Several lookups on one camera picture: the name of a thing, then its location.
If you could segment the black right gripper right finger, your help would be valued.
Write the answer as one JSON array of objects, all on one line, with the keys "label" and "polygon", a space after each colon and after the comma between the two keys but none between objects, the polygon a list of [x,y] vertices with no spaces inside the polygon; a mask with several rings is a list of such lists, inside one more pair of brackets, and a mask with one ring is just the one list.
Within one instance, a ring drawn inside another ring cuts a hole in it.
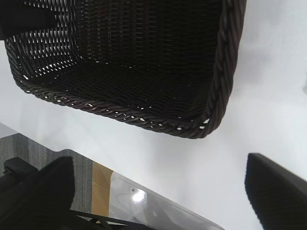
[{"label": "black right gripper right finger", "polygon": [[265,230],[307,228],[307,183],[260,153],[248,154],[245,191]]}]

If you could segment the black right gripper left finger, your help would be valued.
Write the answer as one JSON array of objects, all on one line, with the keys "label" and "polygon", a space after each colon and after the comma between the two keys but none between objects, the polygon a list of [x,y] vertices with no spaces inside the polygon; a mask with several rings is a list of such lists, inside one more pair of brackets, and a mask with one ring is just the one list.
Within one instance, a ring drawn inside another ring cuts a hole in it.
[{"label": "black right gripper left finger", "polygon": [[72,157],[38,170],[19,157],[4,162],[0,178],[2,230],[58,230],[75,196]]}]

